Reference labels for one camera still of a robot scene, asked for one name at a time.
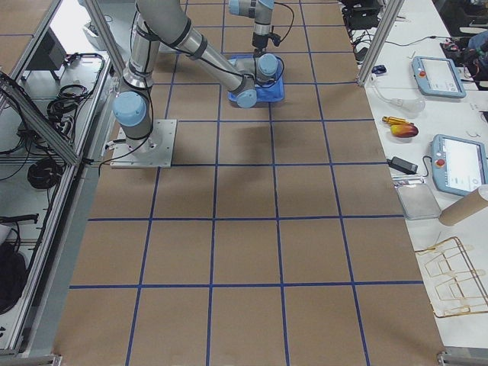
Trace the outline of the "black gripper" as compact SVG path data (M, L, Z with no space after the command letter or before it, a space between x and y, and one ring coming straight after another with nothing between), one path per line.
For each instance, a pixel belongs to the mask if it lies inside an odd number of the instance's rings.
M254 53L264 53L268 46L268 35L253 33L252 46L254 47Z

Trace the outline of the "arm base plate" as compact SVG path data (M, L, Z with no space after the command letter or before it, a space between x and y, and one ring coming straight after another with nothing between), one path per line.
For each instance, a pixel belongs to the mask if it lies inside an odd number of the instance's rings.
M114 146L110 166L118 169L170 168L177 123L177 120L156 119L152 134L139 142L127 139L120 127L117 138L123 142Z

